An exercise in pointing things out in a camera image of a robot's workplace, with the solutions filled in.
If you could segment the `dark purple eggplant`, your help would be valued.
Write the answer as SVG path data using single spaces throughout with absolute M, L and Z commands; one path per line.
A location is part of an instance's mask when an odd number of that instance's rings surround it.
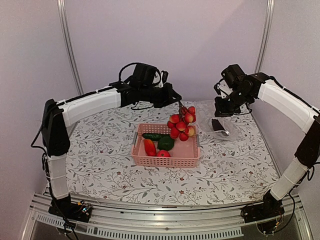
M 229 136 L 230 133 L 223 127 L 218 119 L 211 120 L 212 129 L 215 133 L 222 134 L 224 136 Z

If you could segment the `clear zip top bag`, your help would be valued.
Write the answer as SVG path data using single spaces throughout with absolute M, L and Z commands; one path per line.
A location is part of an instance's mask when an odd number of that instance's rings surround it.
M 220 140 L 234 142 L 239 136 L 239 130 L 227 117 L 215 116 L 213 100 L 195 101 L 196 125 L 204 134 Z

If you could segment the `red lychee bunch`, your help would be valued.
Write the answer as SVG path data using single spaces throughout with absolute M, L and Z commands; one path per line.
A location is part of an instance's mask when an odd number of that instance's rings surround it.
M 167 127 L 170 129 L 170 137 L 186 142 L 196 135 L 196 108 L 194 106 L 186 107 L 180 101 L 178 102 L 178 113 L 169 117 Z

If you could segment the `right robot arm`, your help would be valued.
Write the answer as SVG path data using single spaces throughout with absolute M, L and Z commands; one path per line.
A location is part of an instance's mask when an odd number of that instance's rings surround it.
M 265 73 L 247 75 L 226 70 L 221 75 L 222 79 L 213 87 L 218 94 L 214 99 L 215 116 L 233 116 L 240 113 L 242 105 L 260 100 L 292 120 L 305 134 L 292 162 L 263 195 L 262 203 L 241 210 L 245 222 L 281 215 L 284 213 L 283 198 L 303 181 L 320 157 L 320 112 Z

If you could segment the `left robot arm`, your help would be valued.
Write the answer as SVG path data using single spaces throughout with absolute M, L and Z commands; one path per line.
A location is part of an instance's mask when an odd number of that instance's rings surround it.
M 67 186 L 66 157 L 71 145 L 68 127 L 113 108 L 138 102 L 149 102 L 154 108 L 162 108 L 181 99 L 181 95 L 169 82 L 159 87 L 156 83 L 146 85 L 116 81 L 108 87 L 61 102 L 47 100 L 43 111 L 41 136 L 47 154 L 44 169 L 55 209 L 63 217 L 70 217 L 75 211 Z

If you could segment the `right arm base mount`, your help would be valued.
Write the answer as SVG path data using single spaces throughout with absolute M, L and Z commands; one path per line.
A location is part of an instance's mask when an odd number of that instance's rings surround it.
M 241 211 L 240 216 L 244 219 L 245 223 L 251 223 L 269 218 L 274 218 L 285 213 L 284 207 L 280 204 L 275 208 L 264 207 L 263 203 L 259 204 L 247 204 Z

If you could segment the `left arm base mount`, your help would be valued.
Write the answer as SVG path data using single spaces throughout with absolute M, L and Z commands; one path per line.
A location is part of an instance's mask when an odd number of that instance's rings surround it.
M 88 223 L 92 215 L 92 206 L 85 203 L 72 203 L 69 200 L 52 200 L 48 212 L 67 220 Z

